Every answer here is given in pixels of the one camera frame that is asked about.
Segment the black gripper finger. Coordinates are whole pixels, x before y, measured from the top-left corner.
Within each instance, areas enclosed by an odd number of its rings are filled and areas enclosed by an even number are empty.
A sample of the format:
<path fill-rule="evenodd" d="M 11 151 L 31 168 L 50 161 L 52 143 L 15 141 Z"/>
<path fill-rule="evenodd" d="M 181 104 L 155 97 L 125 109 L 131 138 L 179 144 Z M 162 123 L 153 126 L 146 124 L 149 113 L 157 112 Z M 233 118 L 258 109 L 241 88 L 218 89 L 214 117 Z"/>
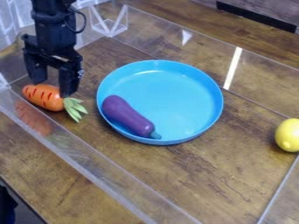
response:
<path fill-rule="evenodd" d="M 61 97 L 70 97 L 79 89 L 83 71 L 67 67 L 59 70 Z"/>
<path fill-rule="evenodd" d="M 43 58 L 39 55 L 31 54 L 28 52 L 23 54 L 23 58 L 32 84 L 36 85 L 44 82 L 48 79 L 48 72 L 47 64 Z"/>

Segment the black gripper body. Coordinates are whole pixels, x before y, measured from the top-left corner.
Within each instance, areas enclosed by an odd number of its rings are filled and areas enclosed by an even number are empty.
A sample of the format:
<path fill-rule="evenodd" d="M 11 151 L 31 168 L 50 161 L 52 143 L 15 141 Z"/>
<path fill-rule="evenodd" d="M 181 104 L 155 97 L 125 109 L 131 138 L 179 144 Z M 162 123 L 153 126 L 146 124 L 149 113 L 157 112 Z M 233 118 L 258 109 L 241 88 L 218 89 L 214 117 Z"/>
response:
<path fill-rule="evenodd" d="M 36 35 L 24 34 L 23 53 L 39 55 L 47 67 L 82 70 L 82 56 L 75 51 L 77 30 L 75 11 L 32 12 Z"/>

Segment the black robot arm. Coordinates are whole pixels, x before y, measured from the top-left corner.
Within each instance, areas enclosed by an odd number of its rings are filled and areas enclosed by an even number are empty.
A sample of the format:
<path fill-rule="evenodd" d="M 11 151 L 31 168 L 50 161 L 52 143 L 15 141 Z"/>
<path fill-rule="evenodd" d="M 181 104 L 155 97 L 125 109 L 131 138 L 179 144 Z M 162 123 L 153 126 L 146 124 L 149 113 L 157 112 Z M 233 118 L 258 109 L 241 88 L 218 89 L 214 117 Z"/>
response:
<path fill-rule="evenodd" d="M 67 98 L 79 89 L 83 57 L 75 50 L 77 35 L 86 25 L 77 29 L 77 0 L 32 0 L 32 20 L 36 35 L 24 34 L 23 59 L 34 84 L 48 79 L 48 67 L 59 70 L 61 97 Z"/>

